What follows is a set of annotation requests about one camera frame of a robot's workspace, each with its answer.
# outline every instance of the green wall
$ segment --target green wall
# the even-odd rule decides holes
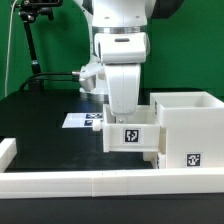
[[[11,0],[0,2],[0,98],[4,97]],[[149,21],[151,55],[142,69],[144,87],[194,87],[224,96],[224,1],[185,0],[168,20]],[[55,20],[39,17],[32,24],[37,56],[43,71],[71,71],[89,60],[87,25],[72,2],[54,10]],[[14,13],[9,92],[30,75],[23,24]],[[46,83],[46,88],[72,89],[77,83]]]

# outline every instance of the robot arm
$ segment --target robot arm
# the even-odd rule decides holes
[[[140,64],[150,51],[147,18],[168,17],[183,0],[73,0],[85,14],[90,32],[90,62],[81,69],[86,91],[97,87],[98,74],[106,79],[111,113],[120,122],[135,112]]]

